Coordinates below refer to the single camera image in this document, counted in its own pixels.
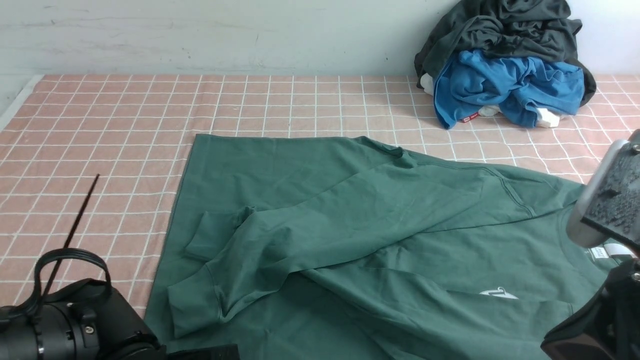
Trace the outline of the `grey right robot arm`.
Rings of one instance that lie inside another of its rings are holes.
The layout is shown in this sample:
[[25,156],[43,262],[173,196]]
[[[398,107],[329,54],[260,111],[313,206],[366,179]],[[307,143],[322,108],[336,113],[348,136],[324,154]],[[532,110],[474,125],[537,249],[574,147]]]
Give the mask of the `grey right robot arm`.
[[615,240],[630,257],[611,269],[594,296],[548,331],[541,350],[553,360],[640,357],[639,132],[615,141],[579,196],[569,239],[586,249]]

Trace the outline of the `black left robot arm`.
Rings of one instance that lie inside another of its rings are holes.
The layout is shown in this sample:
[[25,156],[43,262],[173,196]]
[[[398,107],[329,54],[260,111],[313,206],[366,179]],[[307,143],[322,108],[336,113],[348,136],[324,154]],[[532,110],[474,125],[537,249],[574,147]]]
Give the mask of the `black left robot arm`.
[[84,279],[45,297],[37,315],[1,308],[3,360],[238,360],[236,344],[169,352],[122,294]]

